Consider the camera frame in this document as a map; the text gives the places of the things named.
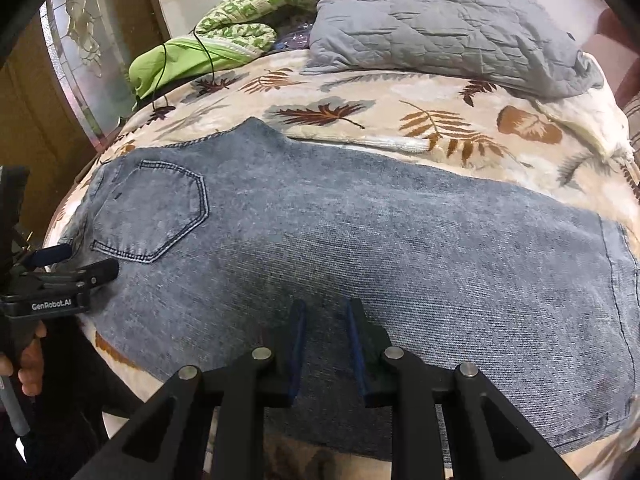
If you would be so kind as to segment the person's left hand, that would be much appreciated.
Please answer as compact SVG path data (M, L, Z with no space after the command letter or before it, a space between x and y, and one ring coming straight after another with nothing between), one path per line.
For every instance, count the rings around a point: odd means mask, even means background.
M36 327L35 336L23 350L18 362L20 366L17 378L25 396L39 396L42 390L44 361L41 349L41 339L47 336L46 326L40 321Z

